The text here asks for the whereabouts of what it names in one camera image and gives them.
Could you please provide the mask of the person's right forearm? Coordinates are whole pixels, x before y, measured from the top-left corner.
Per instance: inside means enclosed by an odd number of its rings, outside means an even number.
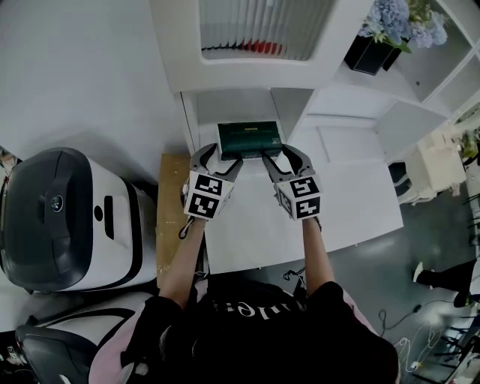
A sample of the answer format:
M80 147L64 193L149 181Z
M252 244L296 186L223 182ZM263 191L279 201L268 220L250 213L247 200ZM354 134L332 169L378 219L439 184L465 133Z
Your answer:
M312 296L323 284L334 282L333 269L315 218L302 221L306 291Z

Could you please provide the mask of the brown cardboard box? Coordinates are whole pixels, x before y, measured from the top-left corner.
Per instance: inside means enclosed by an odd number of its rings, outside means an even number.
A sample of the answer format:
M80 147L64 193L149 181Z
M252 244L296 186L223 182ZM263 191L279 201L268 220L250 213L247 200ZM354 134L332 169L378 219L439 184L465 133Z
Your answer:
M157 193L157 287L160 289L179 247L180 229L187 217L181 203L182 188L190 172L189 154L163 153L160 159Z

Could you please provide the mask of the black metal rack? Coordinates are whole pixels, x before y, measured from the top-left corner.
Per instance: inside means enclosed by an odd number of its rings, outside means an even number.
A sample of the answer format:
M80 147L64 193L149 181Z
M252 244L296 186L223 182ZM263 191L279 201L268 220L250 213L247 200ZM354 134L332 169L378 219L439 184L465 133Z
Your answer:
M446 345L453 348L451 352L439 354L447 357L446 363L442 363L443 367L456 371L468 356L480 354L480 315L468 316L468 319L472 320L469 328L449 328L460 335L458 338L450 336L440 338Z

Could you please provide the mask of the dark green box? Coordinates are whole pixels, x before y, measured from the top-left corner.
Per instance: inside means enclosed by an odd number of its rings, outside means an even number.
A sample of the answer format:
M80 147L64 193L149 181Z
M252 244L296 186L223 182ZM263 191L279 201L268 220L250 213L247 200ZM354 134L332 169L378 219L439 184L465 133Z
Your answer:
M221 161L276 158L283 146L276 121L251 121L217 125Z

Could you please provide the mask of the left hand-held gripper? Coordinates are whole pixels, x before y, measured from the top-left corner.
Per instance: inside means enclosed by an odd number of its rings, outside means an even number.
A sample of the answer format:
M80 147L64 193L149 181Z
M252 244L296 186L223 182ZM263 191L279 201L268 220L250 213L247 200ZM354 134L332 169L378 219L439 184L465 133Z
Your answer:
M190 158L190 174L182 190L187 216L210 221L219 215L230 198L244 161L237 157L227 171L210 173L208 162L217 146L217 143L205 145Z

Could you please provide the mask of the blue flowers in black box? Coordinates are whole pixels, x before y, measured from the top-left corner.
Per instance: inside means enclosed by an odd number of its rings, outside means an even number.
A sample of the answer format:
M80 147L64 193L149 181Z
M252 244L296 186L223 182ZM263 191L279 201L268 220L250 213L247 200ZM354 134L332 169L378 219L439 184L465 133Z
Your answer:
M344 57L352 71L371 76L388 71L401 53L441 46L448 38L446 16L431 0L374 0Z

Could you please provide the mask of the white black service robot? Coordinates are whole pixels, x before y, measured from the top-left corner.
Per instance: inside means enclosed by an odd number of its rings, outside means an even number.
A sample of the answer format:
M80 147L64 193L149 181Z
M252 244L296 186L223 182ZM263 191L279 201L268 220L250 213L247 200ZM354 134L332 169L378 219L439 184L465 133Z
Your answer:
M155 201L72 148L15 165L0 193L0 269L28 291L132 287L156 277Z
M39 384L88 384L98 350L145 300L147 292L128 292L69 314L16 329L16 341Z

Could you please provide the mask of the white vanity table with mirror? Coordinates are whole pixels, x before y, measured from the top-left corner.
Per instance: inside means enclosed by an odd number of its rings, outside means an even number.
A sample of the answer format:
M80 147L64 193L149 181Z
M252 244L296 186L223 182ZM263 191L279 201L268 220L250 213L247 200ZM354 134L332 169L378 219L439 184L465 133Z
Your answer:
M397 198L401 205L426 203L447 190L454 196L460 193L461 184L467 180L459 152L460 138L454 127L440 127L407 153L403 159L406 175L394 183L399 186L410 182L409 189Z

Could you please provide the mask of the person's left forearm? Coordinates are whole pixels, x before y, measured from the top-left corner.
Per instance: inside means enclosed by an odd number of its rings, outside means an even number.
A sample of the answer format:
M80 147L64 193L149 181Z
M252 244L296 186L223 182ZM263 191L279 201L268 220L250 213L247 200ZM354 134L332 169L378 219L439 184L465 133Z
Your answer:
M160 285L159 296L174 301L182 310L188 303L205 227L203 219L195 219L189 226Z

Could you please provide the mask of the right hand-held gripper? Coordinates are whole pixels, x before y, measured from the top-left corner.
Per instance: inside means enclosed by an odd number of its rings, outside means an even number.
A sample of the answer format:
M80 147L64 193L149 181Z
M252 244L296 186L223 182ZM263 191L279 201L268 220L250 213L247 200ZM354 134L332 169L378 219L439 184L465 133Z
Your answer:
M311 159L287 144L283 144L282 153L292 171L282 171L269 155L262 153L262 162L274 185L274 196L294 221L316 217L320 213L323 188Z

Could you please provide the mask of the white desk with shelves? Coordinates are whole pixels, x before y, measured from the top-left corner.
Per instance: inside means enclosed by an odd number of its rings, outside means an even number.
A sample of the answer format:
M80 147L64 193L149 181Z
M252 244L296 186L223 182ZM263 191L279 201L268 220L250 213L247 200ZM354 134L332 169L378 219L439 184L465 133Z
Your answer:
M447 42L411 44L375 76L350 70L344 56L319 88L171 91L189 151L217 143L220 123L275 121L281 140L305 152L319 175L329 251L401 228L388 165L480 101L480 5L430 1L446 16Z

